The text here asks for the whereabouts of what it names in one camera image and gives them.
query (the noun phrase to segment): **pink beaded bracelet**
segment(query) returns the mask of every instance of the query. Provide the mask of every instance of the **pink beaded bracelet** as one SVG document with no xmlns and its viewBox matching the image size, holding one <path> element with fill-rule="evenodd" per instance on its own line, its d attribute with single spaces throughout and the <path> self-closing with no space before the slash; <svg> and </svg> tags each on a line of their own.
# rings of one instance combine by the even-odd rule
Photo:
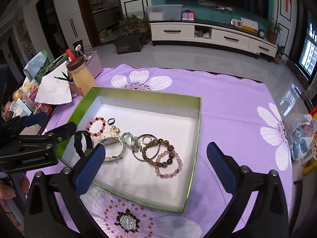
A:
<svg viewBox="0 0 317 238">
<path fill-rule="evenodd" d="M 91 126 L 93 125 L 93 123 L 96 122 L 96 121 L 98 121 L 98 120 L 102 121 L 101 130 L 100 130 L 99 132 L 97 132 L 97 133 L 89 132 L 89 130 L 90 130 Z M 100 136 L 101 133 L 103 133 L 103 131 L 104 131 L 104 129 L 105 129 L 105 126 L 106 126 L 106 120 L 103 119 L 102 117 L 96 117 L 96 118 L 93 119 L 91 122 L 89 122 L 89 124 L 88 124 L 86 130 L 89 132 L 89 135 L 91 135 L 92 137 L 97 137 L 97 136 Z"/>
<path fill-rule="evenodd" d="M 155 166 L 156 176 L 160 177 L 161 179 L 172 178 L 173 176 L 176 176 L 180 172 L 180 170 L 182 170 L 182 166 L 183 166 L 182 160 L 180 159 L 180 156 L 178 155 L 178 153 L 176 153 L 175 151 L 164 151 L 164 153 L 161 153 L 161 155 L 158 155 L 158 158 L 156 159 L 156 162 L 159 163 L 164 156 L 169 155 L 171 153 L 174 154 L 175 159 L 177 160 L 177 163 L 179 164 L 179 166 L 171 174 L 165 174 L 165 175 L 162 175 L 160 173 L 158 166 Z"/>
</svg>

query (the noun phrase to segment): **tv stand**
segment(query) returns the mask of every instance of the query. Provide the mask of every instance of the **tv stand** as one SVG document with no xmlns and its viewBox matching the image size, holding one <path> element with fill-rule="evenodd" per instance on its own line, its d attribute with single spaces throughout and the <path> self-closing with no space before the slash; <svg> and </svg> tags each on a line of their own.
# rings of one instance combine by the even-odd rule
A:
<svg viewBox="0 0 317 238">
<path fill-rule="evenodd" d="M 195 27 L 204 27 L 210 33 L 209 38 L 195 37 Z M 226 23 L 208 20 L 170 20 L 150 21 L 153 45 L 188 45 L 210 47 L 244 52 L 258 57 L 259 54 L 272 60 L 277 46 L 262 39 L 258 34 Z"/>
</svg>

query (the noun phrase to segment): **teal wall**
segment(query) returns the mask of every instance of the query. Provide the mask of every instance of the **teal wall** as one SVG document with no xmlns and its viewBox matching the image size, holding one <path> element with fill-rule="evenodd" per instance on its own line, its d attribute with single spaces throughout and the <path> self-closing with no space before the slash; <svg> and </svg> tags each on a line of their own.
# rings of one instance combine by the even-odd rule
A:
<svg viewBox="0 0 317 238">
<path fill-rule="evenodd" d="M 266 21 L 264 18 L 259 17 L 253 13 L 240 10 L 237 8 L 234 8 L 233 10 L 233 16 L 231 12 L 228 11 L 221 11 L 214 9 L 210 6 L 205 5 L 199 5 L 198 1 L 191 1 L 191 0 L 151 0 L 152 5 L 161 5 L 161 4 L 183 4 L 184 8 L 188 8 L 191 10 L 195 10 L 195 18 L 199 20 L 214 20 L 214 21 L 220 21 L 224 23 L 230 23 L 231 19 L 240 19 L 241 17 L 247 18 L 250 20 L 254 20 L 258 22 L 259 29 L 266 30 L 265 24 Z M 274 0 L 269 0 L 269 17 L 273 14 L 273 5 Z"/>
</svg>

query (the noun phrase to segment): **white plastic bag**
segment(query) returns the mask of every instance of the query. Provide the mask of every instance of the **white plastic bag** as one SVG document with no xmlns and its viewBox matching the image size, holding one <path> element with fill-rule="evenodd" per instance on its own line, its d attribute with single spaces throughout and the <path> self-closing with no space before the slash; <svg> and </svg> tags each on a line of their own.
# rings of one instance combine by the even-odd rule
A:
<svg viewBox="0 0 317 238">
<path fill-rule="evenodd" d="M 283 123 L 291 157 L 294 160 L 304 158 L 317 131 L 317 121 L 310 114 L 292 113 L 285 117 Z"/>
</svg>

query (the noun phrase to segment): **blue cloth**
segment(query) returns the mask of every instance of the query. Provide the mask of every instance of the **blue cloth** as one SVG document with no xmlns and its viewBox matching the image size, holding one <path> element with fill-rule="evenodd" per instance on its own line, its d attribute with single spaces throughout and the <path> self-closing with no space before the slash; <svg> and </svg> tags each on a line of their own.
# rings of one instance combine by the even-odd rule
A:
<svg viewBox="0 0 317 238">
<path fill-rule="evenodd" d="M 28 64 L 24 67 L 23 72 L 29 81 L 34 79 L 45 61 L 46 56 L 42 52 L 39 52 L 34 58 L 31 59 L 31 61 L 28 62 Z"/>
</svg>

